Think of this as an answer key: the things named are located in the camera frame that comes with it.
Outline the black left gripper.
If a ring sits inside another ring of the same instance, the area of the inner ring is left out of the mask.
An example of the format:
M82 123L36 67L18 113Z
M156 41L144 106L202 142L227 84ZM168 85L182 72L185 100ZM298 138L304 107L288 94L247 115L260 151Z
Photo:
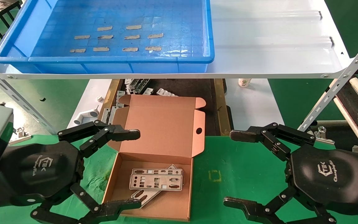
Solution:
M56 144L30 144L9 147L0 160L0 171L11 190L8 205L28 206L42 203L31 218L43 224L99 224L117 220L124 210L138 209L138 199L97 202L78 184L83 178L84 158L89 158L109 141L140 138L138 129L124 129L100 120L84 123L58 132ZM71 144L81 139L79 150ZM50 211L52 205L64 202L74 194L89 212L80 219Z

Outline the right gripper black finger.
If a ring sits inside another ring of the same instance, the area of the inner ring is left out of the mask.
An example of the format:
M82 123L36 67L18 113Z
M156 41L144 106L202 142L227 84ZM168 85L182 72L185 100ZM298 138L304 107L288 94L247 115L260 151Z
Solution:
M285 140L297 146L313 146L315 136L297 129L271 123L264 127L250 126L246 131L230 131L230 139L238 142L262 143L281 161L289 161L291 151L280 140Z

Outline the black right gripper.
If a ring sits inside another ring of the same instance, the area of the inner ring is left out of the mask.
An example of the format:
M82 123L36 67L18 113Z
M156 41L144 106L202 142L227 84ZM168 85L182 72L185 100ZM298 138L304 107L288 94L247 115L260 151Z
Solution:
M267 205L256 201L225 197L223 205L243 211L249 221L262 224L284 224L276 212L295 198L314 218L290 221L290 224L336 224L327 210L358 215L358 153L342 150L299 148L291 156L289 184Z

